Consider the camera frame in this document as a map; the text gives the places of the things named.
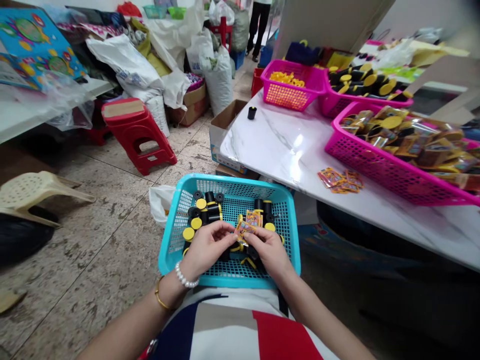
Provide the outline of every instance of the white stripe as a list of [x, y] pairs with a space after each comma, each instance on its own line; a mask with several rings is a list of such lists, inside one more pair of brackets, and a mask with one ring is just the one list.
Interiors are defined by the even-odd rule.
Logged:
[[198, 305], [190, 360], [260, 360], [257, 321], [251, 310]]

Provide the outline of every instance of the green basket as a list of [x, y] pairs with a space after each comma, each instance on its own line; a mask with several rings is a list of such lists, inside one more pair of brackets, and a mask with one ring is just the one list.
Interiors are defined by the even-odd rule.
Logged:
[[146, 5], [143, 10], [145, 10], [146, 17], [149, 19], [164, 19], [167, 15], [165, 6]]
[[177, 6], [171, 6], [168, 8], [168, 12], [170, 13], [170, 16], [172, 19], [175, 20], [183, 20], [185, 13], [187, 12], [186, 7], [177, 7]]

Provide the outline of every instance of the person's leg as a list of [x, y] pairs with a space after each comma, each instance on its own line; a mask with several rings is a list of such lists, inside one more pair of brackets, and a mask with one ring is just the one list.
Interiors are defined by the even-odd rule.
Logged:
[[258, 25], [258, 36], [256, 38], [255, 49], [253, 49], [253, 53], [251, 54], [254, 58], [258, 58], [260, 54], [260, 49], [262, 48], [262, 38], [264, 37], [265, 29], [267, 28], [267, 23], [269, 22], [270, 13], [270, 5], [259, 5], [262, 5], [260, 10], [260, 24]]
[[262, 8], [261, 5], [262, 4], [258, 2], [253, 3], [253, 9], [251, 11], [251, 19], [250, 19], [250, 37], [248, 38], [248, 45], [246, 46], [247, 55], [254, 48], [254, 37], [259, 27], [260, 10]]

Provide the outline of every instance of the wrist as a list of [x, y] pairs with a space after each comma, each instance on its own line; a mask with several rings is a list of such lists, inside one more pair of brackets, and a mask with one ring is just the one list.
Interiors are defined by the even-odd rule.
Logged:
[[277, 284], [278, 287], [291, 284], [298, 277], [299, 275], [295, 272], [293, 266], [290, 266], [279, 273], [271, 275], [271, 278], [273, 281], [275, 281], [275, 284]]

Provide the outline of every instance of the red basket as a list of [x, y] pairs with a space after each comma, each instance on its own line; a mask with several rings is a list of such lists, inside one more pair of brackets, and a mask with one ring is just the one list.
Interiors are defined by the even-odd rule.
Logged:
[[333, 135], [325, 152], [375, 180], [402, 198], [420, 206], [480, 206], [480, 198], [459, 189], [343, 130], [340, 121], [362, 110], [382, 107], [353, 102], [332, 121]]
[[264, 87], [264, 82], [260, 78], [264, 69], [256, 68], [253, 70], [253, 80], [251, 82], [251, 97], [253, 98]]
[[[270, 80], [274, 72], [293, 73], [295, 79], [305, 82], [305, 87]], [[273, 60], [260, 77], [263, 81], [263, 101], [302, 112], [319, 95], [325, 94], [322, 76], [323, 71], [313, 66], [303, 66], [296, 62], [279, 59]]]
[[390, 105], [394, 108], [409, 108], [414, 104], [412, 99], [407, 101], [378, 100], [371, 97], [361, 97], [356, 95], [339, 94], [335, 92], [329, 83], [328, 69], [322, 71], [322, 80], [324, 81], [325, 95], [318, 101], [320, 111], [327, 118], [335, 118], [352, 102], [363, 104], [376, 104], [382, 107]]

